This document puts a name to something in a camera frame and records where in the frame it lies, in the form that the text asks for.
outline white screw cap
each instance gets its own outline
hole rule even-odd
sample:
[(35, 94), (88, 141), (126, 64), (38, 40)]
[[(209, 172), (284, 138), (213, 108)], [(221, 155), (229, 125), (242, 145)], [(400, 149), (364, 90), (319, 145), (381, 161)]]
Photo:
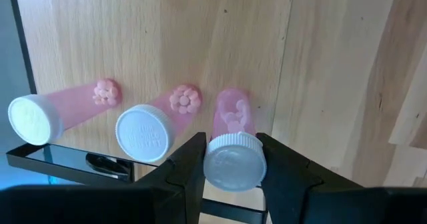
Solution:
[(120, 115), (115, 136), (127, 155), (145, 163), (161, 159), (175, 140), (170, 118), (157, 107), (145, 104)]
[(45, 96), (18, 97), (10, 103), (7, 114), (16, 134), (30, 144), (44, 145), (62, 136), (62, 120)]
[(267, 171), (262, 142), (249, 133), (216, 137), (203, 162), (206, 179), (224, 191), (247, 191), (259, 185)]

